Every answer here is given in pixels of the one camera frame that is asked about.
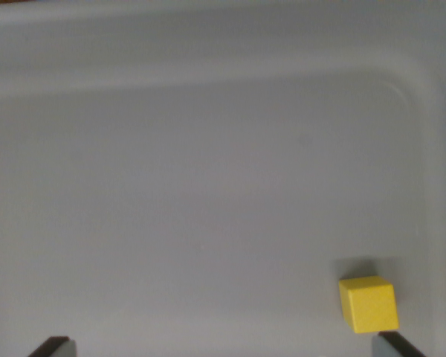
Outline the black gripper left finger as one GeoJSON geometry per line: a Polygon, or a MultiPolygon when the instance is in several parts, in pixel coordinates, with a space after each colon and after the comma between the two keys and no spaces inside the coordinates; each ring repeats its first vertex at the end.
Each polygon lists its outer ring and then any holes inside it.
{"type": "Polygon", "coordinates": [[[28,357],[76,357],[77,344],[68,336],[51,336],[28,357]]]}

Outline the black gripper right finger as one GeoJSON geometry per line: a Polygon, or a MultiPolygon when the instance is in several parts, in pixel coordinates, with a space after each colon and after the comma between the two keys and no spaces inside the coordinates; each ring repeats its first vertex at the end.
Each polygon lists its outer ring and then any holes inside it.
{"type": "Polygon", "coordinates": [[[379,332],[372,337],[373,357],[425,357],[418,348],[396,331],[379,332]]]}

